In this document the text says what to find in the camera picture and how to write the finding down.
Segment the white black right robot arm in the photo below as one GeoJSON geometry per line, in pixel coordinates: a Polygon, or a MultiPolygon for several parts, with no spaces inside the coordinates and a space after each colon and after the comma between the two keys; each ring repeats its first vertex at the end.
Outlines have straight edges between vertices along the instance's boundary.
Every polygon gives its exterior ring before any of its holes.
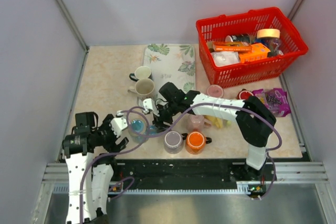
{"type": "Polygon", "coordinates": [[[145,108],[153,113],[153,124],[160,130],[173,127],[177,114],[208,115],[237,123],[244,140],[248,143],[245,174],[252,180],[264,174],[266,145],[275,132],[276,118],[255,96],[246,100],[215,98],[199,91],[185,93],[175,84],[167,82],[159,93],[164,98],[158,104],[153,98],[144,100],[145,108]]]}

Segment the light blue butterfly mug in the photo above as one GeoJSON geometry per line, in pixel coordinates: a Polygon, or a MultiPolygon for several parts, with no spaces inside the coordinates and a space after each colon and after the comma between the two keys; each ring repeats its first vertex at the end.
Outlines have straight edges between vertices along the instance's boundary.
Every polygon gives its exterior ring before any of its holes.
{"type": "Polygon", "coordinates": [[[128,132],[129,132],[132,140],[135,143],[139,144],[141,142],[145,142],[146,138],[137,135],[136,132],[139,133],[139,134],[142,134],[142,135],[144,135],[144,134],[154,135],[154,134],[157,133],[157,129],[154,125],[148,126],[146,124],[146,122],[141,120],[141,119],[133,119],[130,122],[130,127],[128,128],[128,132]]]}

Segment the dark green mug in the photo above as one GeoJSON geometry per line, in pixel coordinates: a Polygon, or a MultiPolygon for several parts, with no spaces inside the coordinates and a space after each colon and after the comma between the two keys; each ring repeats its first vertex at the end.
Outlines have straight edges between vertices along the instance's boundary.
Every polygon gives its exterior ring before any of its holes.
{"type": "Polygon", "coordinates": [[[135,82],[142,79],[153,80],[152,70],[148,66],[140,66],[135,70],[134,73],[129,74],[129,78],[135,82]]]}

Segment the cream floral mug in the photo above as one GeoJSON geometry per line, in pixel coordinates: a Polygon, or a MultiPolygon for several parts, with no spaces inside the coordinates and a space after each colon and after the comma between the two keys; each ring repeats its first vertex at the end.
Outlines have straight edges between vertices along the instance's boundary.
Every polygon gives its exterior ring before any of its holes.
{"type": "Polygon", "coordinates": [[[134,86],[129,86],[128,92],[134,93],[139,99],[154,98],[155,83],[153,80],[146,78],[135,83],[134,86]]]}

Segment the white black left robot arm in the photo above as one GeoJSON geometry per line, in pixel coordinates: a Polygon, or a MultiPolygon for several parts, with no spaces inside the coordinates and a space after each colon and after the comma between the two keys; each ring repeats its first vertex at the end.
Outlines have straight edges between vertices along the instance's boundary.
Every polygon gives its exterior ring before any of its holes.
{"type": "Polygon", "coordinates": [[[110,181],[117,178],[115,157],[129,140],[122,131],[127,121],[122,114],[108,114],[98,123],[98,114],[75,115],[71,134],[62,141],[69,180],[69,207],[66,223],[108,223],[107,198],[110,181]]]}

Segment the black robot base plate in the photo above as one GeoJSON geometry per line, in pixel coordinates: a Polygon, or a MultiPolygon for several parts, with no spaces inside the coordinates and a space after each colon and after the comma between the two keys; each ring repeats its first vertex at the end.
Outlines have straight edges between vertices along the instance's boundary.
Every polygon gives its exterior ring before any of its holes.
{"type": "Polygon", "coordinates": [[[188,190],[235,189],[237,182],[270,182],[274,168],[266,164],[256,172],[242,159],[116,159],[113,182],[134,177],[131,189],[188,190]]]}

